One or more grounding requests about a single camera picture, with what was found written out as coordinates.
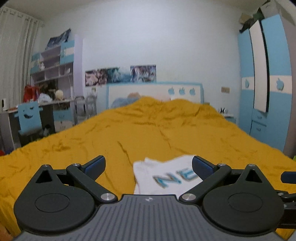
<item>anime poster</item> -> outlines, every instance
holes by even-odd
[[[131,66],[131,82],[156,82],[156,65]]]
[[[94,69],[85,72],[85,86],[156,82],[156,65]]]

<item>triangular hole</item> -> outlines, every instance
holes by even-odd
[[[36,183],[48,183],[51,182],[52,178],[50,177],[50,174],[48,171],[43,171],[39,178],[37,179]]]
[[[258,174],[255,172],[255,170],[250,170],[249,174],[246,178],[246,181],[248,182],[255,182],[255,183],[262,183],[260,177]]]

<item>white headboard panel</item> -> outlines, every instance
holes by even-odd
[[[193,103],[203,103],[203,88],[200,83],[140,83],[108,85],[107,109],[117,98],[127,98],[130,93],[156,99],[187,99]]]

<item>curtain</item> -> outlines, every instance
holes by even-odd
[[[22,103],[30,84],[34,42],[40,21],[8,7],[0,8],[0,101],[8,106]]]

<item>white t-shirt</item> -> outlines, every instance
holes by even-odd
[[[133,164],[137,185],[134,194],[168,195],[177,198],[202,182],[192,170],[191,156],[181,156],[167,162],[145,158]]]

